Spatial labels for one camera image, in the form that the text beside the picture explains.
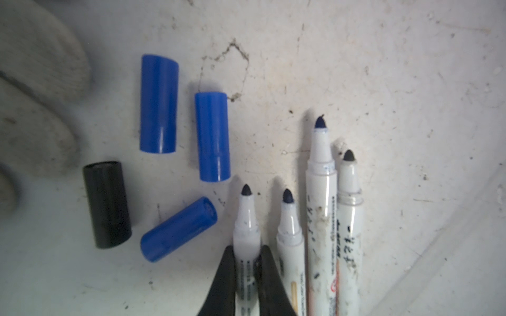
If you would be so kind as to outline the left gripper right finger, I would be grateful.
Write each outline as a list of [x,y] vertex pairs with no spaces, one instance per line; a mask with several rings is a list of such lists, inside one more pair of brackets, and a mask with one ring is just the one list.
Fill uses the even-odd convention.
[[260,316],[296,316],[269,246],[263,245],[256,264]]

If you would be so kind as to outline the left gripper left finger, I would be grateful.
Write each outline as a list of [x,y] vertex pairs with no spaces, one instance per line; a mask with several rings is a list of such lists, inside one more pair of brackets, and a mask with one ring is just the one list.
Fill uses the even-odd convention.
[[198,316],[235,315],[236,267],[233,246],[223,252],[208,295]]

